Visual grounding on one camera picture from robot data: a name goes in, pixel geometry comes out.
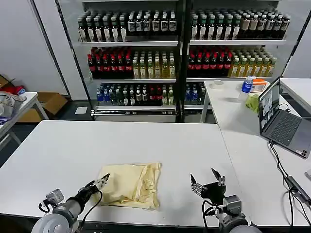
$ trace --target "wire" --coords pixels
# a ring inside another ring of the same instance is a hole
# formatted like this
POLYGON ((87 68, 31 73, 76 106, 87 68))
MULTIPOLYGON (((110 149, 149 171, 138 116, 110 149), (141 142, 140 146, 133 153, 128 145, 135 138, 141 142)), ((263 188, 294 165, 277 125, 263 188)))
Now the wire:
POLYGON ((96 193, 100 193, 100 194, 101 194, 101 198, 99 198, 98 202, 97 202, 97 203, 87 212, 87 214, 84 216, 84 218, 83 218, 83 220, 82 220, 82 222, 81 222, 81 224, 80 224, 80 227, 79 227, 79 230, 80 230, 80 231, 82 230, 82 228, 83 228, 83 226, 84 226, 84 223, 85 223, 85 221, 86 221, 87 215, 99 204, 99 202, 101 202, 101 200, 102 200, 102 198, 103 198, 103 193, 102 193, 100 190, 98 190, 96 193))

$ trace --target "white wall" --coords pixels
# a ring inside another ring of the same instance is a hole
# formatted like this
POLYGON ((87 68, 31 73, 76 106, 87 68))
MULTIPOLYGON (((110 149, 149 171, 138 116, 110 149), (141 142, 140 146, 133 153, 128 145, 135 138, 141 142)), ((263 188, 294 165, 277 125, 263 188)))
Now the white wall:
POLYGON ((0 14, 0 73, 27 91, 67 95, 27 0, 4 0, 0 14))

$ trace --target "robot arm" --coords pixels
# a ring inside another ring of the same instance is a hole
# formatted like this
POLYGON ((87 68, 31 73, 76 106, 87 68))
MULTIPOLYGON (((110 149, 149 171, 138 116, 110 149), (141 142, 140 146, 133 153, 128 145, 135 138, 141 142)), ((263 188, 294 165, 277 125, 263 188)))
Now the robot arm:
MULTIPOLYGON (((45 213, 50 211, 49 205, 52 206, 52 214, 41 218, 33 227, 32 233, 73 233, 78 227, 78 215, 84 210, 85 204, 89 201, 91 196, 97 192, 101 194, 101 201, 103 194, 100 189, 106 184, 110 174, 106 174, 102 178, 91 181, 85 187, 81 188, 77 195, 69 198, 65 203, 60 202, 64 199, 63 194, 59 189, 50 192, 44 201, 39 204, 39 209, 45 213)), ((85 218, 81 222, 80 230, 82 229, 85 218)))

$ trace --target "floor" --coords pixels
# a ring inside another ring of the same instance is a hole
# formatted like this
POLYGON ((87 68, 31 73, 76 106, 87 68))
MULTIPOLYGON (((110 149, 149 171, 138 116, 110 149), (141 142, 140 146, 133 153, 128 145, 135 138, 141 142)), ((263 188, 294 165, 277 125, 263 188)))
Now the floor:
MULTIPOLYGON (((311 116, 306 112, 299 104, 297 104, 291 97, 284 95, 284 98, 290 103, 290 105, 302 116, 311 120, 311 116)), ((88 101, 75 101, 67 103, 60 112, 55 116, 55 120, 92 120, 90 116, 91 106, 88 101), (88 106, 87 113, 81 115, 75 115, 77 107, 88 106)), ((185 117, 187 123, 199 123, 201 114, 193 113, 185 117)), ((216 123, 212 115, 212 111, 208 112, 206 123, 216 123)), ((24 140, 28 134, 36 127, 36 124, 16 124, 13 127, 13 131, 16 135, 24 140)), ((0 167, 5 161, 11 156, 16 150, 18 144, 11 140, 6 147, 1 151, 0 156, 0 167)), ((1 232, 6 233, 29 233, 33 224, 37 221, 35 218, 22 218, 22 217, 7 217, 0 215, 0 228, 1 232)), ((263 233, 285 233, 288 232, 288 228, 260 228, 263 233)), ((150 233, 162 232, 162 233, 186 233, 191 231, 192 233, 205 233, 203 228, 170 228, 170 227, 142 227, 142 226, 125 226, 125 225, 113 225, 113 224, 96 224, 87 223, 82 233, 121 233, 121 232, 133 232, 141 233, 148 231, 150 233)), ((208 232, 218 232, 216 229, 211 229, 208 232)), ((310 232, 310 229, 305 228, 294 228, 293 232, 310 232)))

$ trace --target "water bottle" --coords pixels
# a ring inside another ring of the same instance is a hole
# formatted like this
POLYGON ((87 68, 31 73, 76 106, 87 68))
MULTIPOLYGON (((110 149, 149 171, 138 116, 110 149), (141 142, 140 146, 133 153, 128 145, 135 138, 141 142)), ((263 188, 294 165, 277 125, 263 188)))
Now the water bottle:
POLYGON ((252 89, 252 85, 253 85, 253 77, 254 76, 248 76, 246 78, 246 80, 244 80, 243 85, 242 85, 242 89, 240 92, 240 95, 238 97, 238 101, 239 102, 245 102, 247 97, 248 97, 248 93, 251 91, 252 89))

